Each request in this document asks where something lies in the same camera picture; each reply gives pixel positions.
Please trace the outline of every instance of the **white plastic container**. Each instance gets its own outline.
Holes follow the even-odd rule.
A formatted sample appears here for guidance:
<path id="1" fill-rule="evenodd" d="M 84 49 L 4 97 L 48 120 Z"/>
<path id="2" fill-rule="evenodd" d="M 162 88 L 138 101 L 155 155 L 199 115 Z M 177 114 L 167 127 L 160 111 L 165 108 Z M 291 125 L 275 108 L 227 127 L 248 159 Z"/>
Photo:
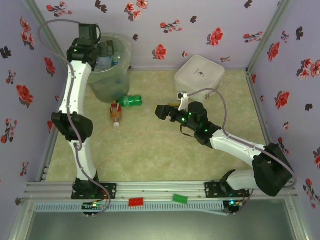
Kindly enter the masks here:
<path id="1" fill-rule="evenodd" d="M 194 55 L 174 76 L 174 89 L 192 94 L 205 88 L 217 89 L 225 74 L 225 68 L 202 56 Z M 204 103 L 214 92 L 203 91 L 190 98 Z"/>

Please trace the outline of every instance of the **purple wall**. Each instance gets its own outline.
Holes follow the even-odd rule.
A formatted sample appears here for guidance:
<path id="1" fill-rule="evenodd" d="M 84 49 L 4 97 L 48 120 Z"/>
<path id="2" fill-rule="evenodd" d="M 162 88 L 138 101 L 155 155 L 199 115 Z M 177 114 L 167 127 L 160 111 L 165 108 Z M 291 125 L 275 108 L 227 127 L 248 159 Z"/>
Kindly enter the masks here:
<path id="1" fill-rule="evenodd" d="M 297 174 L 311 239 L 320 239 L 319 9 L 318 0 L 293 1 L 252 70 L 272 140 Z"/>
<path id="2" fill-rule="evenodd" d="M 20 0 L 1 6 L 0 21 L 0 238 L 7 239 L 27 182 L 36 181 L 67 72 L 39 42 Z"/>
<path id="3" fill-rule="evenodd" d="M 180 68 L 196 54 L 226 68 L 245 68 L 280 0 L 35 1 L 46 20 L 95 23 L 103 33 L 125 36 L 134 68 Z M 50 27 L 64 52 L 78 37 L 71 25 Z"/>

